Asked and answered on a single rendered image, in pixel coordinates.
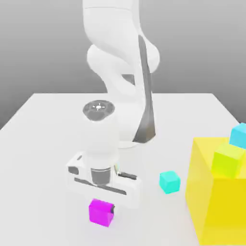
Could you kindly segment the small magenta cube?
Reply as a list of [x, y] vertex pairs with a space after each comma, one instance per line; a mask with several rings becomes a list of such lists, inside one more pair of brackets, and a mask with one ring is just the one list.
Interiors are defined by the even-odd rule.
[[93, 223], [109, 227], [111, 221], [114, 218], [114, 214], [111, 213], [112, 203], [93, 199], [89, 204], [89, 220]]

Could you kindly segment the small lime cube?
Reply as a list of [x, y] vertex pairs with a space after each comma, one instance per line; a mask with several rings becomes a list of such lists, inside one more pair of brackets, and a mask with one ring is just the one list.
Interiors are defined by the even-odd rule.
[[223, 143], [214, 152], [211, 172], [218, 177], [235, 178], [240, 173], [245, 157], [245, 149]]

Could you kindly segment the small sky blue cube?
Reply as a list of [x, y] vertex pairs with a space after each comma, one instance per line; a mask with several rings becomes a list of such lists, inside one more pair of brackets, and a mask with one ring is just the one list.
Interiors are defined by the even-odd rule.
[[246, 149], [246, 123], [240, 123], [232, 129], [229, 143]]

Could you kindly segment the large yellow box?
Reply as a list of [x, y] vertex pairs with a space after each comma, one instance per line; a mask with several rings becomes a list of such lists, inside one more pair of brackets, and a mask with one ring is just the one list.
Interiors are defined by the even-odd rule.
[[185, 198], [201, 245], [246, 246], [246, 157], [235, 178], [211, 172], [215, 150], [227, 137], [195, 137]]

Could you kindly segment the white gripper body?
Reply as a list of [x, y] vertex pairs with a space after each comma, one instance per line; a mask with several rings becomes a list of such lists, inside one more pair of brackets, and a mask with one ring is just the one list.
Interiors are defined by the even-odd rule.
[[141, 194], [141, 180], [129, 179], [113, 175], [107, 185], [97, 186], [92, 182], [80, 178], [78, 175], [67, 174], [68, 187], [86, 197], [87, 199], [99, 199], [116, 206], [125, 206], [135, 209], [139, 206]]

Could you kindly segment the small turquoise cube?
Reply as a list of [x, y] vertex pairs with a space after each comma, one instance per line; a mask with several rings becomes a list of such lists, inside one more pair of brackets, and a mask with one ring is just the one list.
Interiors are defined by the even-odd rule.
[[162, 172], [159, 184], [165, 194], [170, 194], [180, 190], [181, 179], [175, 171]]

